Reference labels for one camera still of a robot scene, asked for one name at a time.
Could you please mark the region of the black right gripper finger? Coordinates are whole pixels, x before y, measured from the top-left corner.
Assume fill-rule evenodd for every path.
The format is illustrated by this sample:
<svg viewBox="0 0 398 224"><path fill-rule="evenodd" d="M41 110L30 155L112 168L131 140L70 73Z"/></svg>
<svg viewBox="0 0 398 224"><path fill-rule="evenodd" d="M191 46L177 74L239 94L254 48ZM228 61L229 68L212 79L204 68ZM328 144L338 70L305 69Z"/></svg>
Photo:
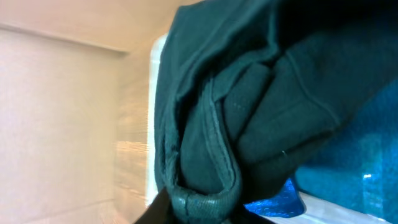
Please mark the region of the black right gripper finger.
<svg viewBox="0 0 398 224"><path fill-rule="evenodd" d="M167 190L163 188L134 224L164 224L167 221L169 207L169 195Z"/></svg>

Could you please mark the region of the blue glitter cloth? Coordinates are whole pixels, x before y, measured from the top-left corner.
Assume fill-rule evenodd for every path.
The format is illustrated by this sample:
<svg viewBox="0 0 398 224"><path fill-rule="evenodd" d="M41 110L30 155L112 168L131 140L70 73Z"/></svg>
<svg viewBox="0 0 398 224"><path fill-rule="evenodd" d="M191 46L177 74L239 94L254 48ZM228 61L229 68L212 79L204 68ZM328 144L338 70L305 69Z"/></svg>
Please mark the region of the blue glitter cloth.
<svg viewBox="0 0 398 224"><path fill-rule="evenodd" d="M396 81L300 166L276 196L245 207L266 217L296 217L309 209L299 192L397 223Z"/></svg>

